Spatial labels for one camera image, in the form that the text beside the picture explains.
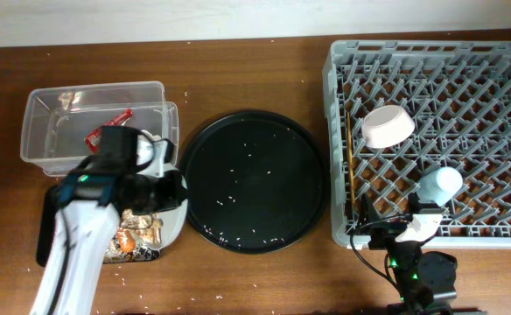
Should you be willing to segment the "blue plastic cup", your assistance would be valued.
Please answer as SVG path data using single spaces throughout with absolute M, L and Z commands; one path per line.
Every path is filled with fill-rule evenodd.
M 444 206 L 463 185 L 462 175 L 454 168 L 441 167 L 421 177 L 417 197 L 423 203 Z

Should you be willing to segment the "grey plate with leftovers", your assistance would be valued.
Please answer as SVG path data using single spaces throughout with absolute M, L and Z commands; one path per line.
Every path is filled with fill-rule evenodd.
M 152 175 L 153 182 L 156 178 L 162 178 L 164 173 L 170 170 L 177 170 L 177 168 L 172 163 L 156 162 L 152 164 L 145 173 Z M 187 208 L 188 197 L 187 201 L 175 210 L 162 213 L 152 212 L 163 222 L 163 226 L 161 227 L 162 243 L 158 247 L 160 250 L 170 246 L 178 238 L 186 221 Z

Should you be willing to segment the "orange carrot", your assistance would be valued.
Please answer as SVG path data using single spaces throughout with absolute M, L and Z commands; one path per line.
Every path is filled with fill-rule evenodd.
M 136 242 L 130 231 L 119 229 L 116 233 L 117 240 L 122 252 L 132 253 L 136 247 Z

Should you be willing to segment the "pink white bowl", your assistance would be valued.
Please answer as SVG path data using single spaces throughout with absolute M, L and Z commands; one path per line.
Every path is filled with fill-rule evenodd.
M 386 105 L 364 117 L 361 134 L 367 147 L 384 149 L 403 142 L 414 132 L 415 127 L 403 107 Z

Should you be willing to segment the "red snack wrapper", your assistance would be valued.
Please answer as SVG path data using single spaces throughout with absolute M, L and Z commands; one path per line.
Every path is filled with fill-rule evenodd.
M 111 120 L 105 122 L 102 126 L 96 128 L 92 132 L 90 132 L 84 138 L 85 144 L 93 153 L 97 153 L 99 150 L 100 140 L 102 137 L 102 127 L 104 127 L 104 126 L 123 126 L 133 115 L 134 115 L 134 113 L 130 108 L 124 110 L 119 115 L 115 116 Z

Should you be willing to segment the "wooden chopstick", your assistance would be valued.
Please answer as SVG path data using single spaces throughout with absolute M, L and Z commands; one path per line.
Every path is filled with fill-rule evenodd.
M 350 185 L 350 201 L 351 201 L 351 208 L 354 209 L 355 187 L 354 187 L 353 138 L 352 138 L 351 117 L 348 112 L 346 113 L 346 138 L 347 138 L 347 160 L 348 160 L 349 185 Z

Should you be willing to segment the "white tissue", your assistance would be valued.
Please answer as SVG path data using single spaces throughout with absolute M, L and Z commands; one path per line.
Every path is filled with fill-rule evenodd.
M 152 160 L 155 155 L 154 143 L 161 141 L 162 137 L 153 135 L 148 130 L 142 129 L 142 134 L 137 138 L 137 164 L 143 165 Z

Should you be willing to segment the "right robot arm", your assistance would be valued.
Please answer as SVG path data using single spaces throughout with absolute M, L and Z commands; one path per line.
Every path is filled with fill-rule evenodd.
M 360 198 L 364 217 L 354 232 L 370 236 L 369 249 L 386 252 L 381 276 L 400 296 L 400 302 L 388 305 L 386 313 L 451 314 L 458 261 L 440 251 L 423 251 L 438 231 L 443 209 L 421 202 L 414 192 L 408 206 L 406 213 L 381 217 L 367 195 Z

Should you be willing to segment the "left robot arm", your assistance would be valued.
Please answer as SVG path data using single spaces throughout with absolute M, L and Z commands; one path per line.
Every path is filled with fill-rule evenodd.
M 52 246 L 33 314 L 90 313 L 104 261 L 124 257 L 118 232 L 147 255 L 172 244 L 185 224 L 187 185 L 170 164 L 131 174 L 75 170 L 54 191 Z

